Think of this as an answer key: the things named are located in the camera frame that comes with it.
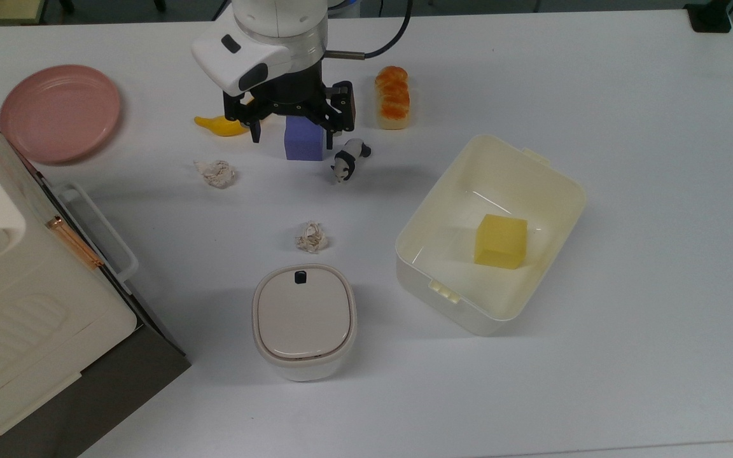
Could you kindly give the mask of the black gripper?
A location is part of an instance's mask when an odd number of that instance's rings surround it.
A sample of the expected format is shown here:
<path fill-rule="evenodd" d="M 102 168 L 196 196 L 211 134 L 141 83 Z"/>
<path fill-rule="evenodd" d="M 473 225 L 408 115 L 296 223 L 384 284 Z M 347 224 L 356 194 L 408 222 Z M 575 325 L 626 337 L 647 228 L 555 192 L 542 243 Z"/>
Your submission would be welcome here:
<path fill-rule="evenodd" d="M 223 116 L 246 127 L 254 143 L 261 142 L 262 120 L 267 113 L 256 99 L 243 102 L 242 95 L 222 93 Z M 326 149 L 333 148 L 335 134 L 352 132 L 356 107 L 351 81 L 340 81 L 331 87 L 323 82 L 322 61 L 301 71 L 278 76 L 257 87 L 257 98 L 268 101 L 279 115 L 303 116 L 322 121 L 326 131 Z"/>

